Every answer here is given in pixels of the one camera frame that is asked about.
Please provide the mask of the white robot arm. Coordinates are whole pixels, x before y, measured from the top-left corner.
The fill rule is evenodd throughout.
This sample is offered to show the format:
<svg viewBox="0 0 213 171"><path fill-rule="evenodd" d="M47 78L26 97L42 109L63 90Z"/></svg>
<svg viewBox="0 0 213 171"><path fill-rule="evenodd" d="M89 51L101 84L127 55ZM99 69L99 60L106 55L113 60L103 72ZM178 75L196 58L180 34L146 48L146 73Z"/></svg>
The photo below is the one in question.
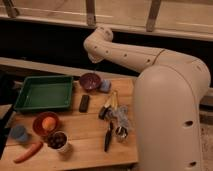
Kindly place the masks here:
<svg viewBox="0 0 213 171"><path fill-rule="evenodd" d="M133 108L140 171L204 171L199 104L211 75L200 59L163 48L114 43L98 27L84 40L92 62L139 73Z"/></svg>

